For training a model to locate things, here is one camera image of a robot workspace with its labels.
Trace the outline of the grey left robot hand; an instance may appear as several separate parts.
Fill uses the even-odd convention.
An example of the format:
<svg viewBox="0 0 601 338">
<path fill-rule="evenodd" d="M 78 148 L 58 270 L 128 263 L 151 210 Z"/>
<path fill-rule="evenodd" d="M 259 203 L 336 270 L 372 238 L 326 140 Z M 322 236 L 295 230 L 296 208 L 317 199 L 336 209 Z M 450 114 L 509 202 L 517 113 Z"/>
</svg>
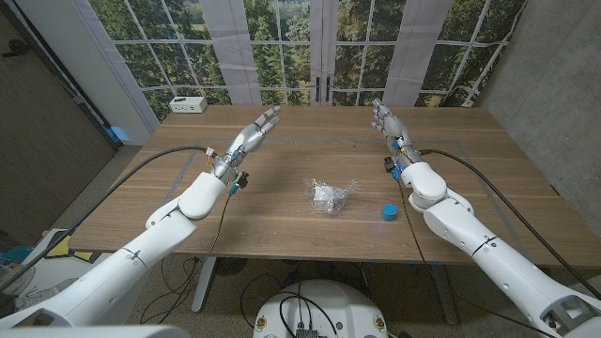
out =
<svg viewBox="0 0 601 338">
<path fill-rule="evenodd" d="M 274 106 L 260 115 L 256 121 L 241 130 L 225 152 L 225 160 L 232 166 L 242 163 L 244 157 L 260 148 L 266 135 L 280 121 L 280 106 Z"/>
</svg>

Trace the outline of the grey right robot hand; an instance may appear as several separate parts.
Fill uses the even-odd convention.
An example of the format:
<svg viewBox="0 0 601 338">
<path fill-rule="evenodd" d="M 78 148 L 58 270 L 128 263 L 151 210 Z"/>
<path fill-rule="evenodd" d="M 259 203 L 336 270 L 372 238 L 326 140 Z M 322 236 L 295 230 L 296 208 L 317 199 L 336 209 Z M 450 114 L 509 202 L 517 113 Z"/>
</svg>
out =
<svg viewBox="0 0 601 338">
<path fill-rule="evenodd" d="M 374 99 L 373 105 L 375 121 L 371 126 L 382 133 L 391 152 L 413 147 L 405 124 L 380 99 Z"/>
</svg>

